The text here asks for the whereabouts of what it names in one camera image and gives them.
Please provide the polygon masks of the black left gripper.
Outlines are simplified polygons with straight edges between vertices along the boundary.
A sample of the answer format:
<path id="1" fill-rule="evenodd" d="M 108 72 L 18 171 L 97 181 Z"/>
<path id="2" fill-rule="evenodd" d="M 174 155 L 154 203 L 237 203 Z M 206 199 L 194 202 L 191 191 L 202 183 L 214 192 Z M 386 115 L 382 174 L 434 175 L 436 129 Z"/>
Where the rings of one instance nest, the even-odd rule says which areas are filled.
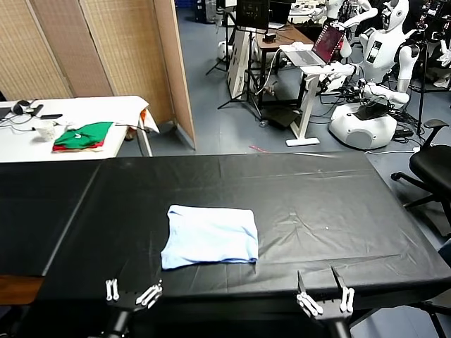
<path id="1" fill-rule="evenodd" d="M 162 280 L 146 289 L 140 296 L 135 292 L 118 292 L 118 280 L 116 278 L 105 281 L 106 304 L 111 315 L 121 313 L 136 313 L 150 309 L 162 296 Z"/>

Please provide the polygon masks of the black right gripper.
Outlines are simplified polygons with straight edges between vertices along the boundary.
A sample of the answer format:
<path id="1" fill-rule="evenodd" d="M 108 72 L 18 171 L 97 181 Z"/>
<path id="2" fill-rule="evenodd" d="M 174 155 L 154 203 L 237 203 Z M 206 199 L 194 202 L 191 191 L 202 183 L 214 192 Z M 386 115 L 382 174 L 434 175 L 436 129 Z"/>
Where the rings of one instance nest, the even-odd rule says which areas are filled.
<path id="1" fill-rule="evenodd" d="M 329 299 L 315 302 L 315 300 L 307 294 L 302 275 L 300 271 L 297 271 L 297 302 L 306 315 L 313 320 L 346 320 L 354 311 L 354 289 L 345 284 L 343 277 L 335 267 L 332 266 L 331 270 L 335 282 L 341 290 L 341 300 Z"/>

